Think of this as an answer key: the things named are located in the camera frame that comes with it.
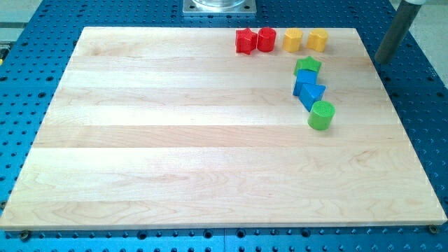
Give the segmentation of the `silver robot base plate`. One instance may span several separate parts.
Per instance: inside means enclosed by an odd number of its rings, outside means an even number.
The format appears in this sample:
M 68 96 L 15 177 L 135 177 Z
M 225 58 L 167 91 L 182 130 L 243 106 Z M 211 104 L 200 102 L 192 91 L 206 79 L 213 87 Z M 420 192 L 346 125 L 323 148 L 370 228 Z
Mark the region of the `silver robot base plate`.
M 256 0 L 183 0 L 183 14 L 255 14 Z

